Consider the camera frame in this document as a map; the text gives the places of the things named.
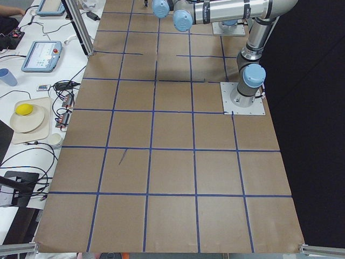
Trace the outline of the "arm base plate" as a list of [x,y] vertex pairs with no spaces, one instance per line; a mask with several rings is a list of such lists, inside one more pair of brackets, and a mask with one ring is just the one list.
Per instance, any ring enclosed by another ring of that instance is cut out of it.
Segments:
[[260,89],[254,96],[245,97],[238,92],[237,82],[221,82],[223,113],[228,115],[265,115]]
[[243,24],[236,23],[234,25],[225,25],[222,22],[212,23],[212,30],[214,35],[230,36],[230,37],[245,37],[246,32]]

